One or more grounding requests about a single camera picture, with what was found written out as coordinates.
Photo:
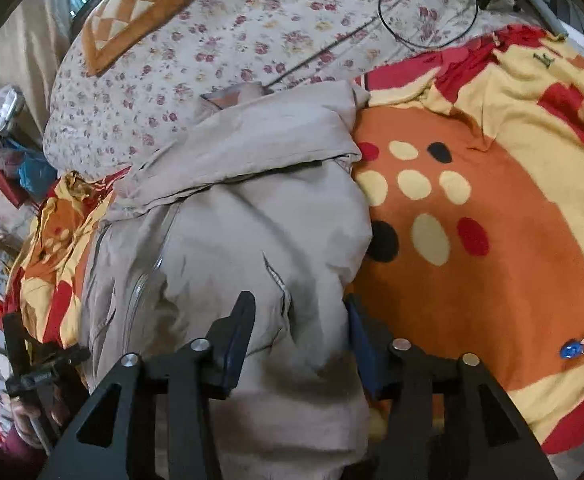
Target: cream oval spot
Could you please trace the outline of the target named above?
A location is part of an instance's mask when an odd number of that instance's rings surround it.
[[[436,218],[427,213],[417,216],[411,237],[417,253],[429,263],[438,267],[446,263],[450,256],[450,240]]]
[[[419,150],[409,142],[401,142],[400,140],[390,142],[390,153],[399,160],[414,160],[419,156]]]
[[[403,170],[396,177],[403,194],[412,200],[421,200],[432,192],[428,178],[417,170]]]
[[[472,186],[467,179],[456,171],[443,171],[438,178],[446,197],[452,204],[462,205],[467,202],[472,194]]]
[[[377,171],[362,171],[355,177],[358,186],[363,190],[367,203],[378,206],[385,202],[387,197],[387,181]]]

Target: gray garment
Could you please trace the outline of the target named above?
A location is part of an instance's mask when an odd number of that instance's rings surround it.
[[[365,452],[342,303],[371,238],[349,174],[360,97],[330,82],[239,100],[132,168],[97,232],[80,336],[92,388],[122,354],[175,351],[254,294],[239,385],[211,405],[229,480],[338,478]]]

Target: red oval spot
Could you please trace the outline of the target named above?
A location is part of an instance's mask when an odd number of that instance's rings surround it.
[[[370,162],[371,160],[376,160],[378,158],[378,148],[371,142],[357,142],[357,146],[358,149],[361,150],[364,161]]]
[[[472,256],[486,256],[489,253],[488,234],[482,225],[473,218],[461,218],[456,224],[456,230],[462,246]]]

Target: polka dot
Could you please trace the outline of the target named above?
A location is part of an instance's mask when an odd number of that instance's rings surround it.
[[[427,147],[427,152],[442,164],[449,164],[452,161],[452,153],[443,142],[432,142]]]
[[[372,221],[372,241],[367,255],[375,262],[391,262],[399,254],[399,237],[394,228],[382,220]]]
[[[488,234],[483,226],[473,218],[461,218],[456,225],[462,246],[472,256],[486,256],[489,253]]]
[[[468,201],[472,193],[472,186],[464,176],[456,171],[443,171],[438,178],[445,195],[452,204],[462,205]]]
[[[370,206],[381,205],[387,197],[387,181],[382,174],[377,171],[361,171],[355,180],[361,187],[367,203]]]
[[[357,142],[357,146],[361,150],[361,155],[363,155],[365,162],[370,162],[378,158],[378,148],[371,142]]]
[[[390,142],[390,153],[399,160],[414,160],[419,156],[419,150],[409,142],[400,142],[399,140]]]
[[[412,243],[417,253],[432,265],[440,267],[450,256],[450,241],[441,223],[430,214],[416,217],[412,225]]]
[[[396,178],[399,189],[412,200],[421,200],[432,192],[427,177],[417,170],[403,170]]]

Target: silver screw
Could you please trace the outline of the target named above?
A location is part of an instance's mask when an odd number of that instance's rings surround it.
[[[126,367],[136,366],[138,364],[138,355],[125,354],[121,357],[121,364]]]
[[[477,366],[480,363],[480,359],[476,354],[465,354],[462,357],[462,362],[468,366]]]
[[[409,350],[411,348],[411,343],[407,339],[399,337],[398,339],[392,341],[392,348],[395,350],[401,350],[405,352],[406,350]]]
[[[192,343],[190,343],[190,348],[192,348],[195,352],[204,352],[208,348],[210,348],[210,341],[201,337],[199,339],[194,339]]]

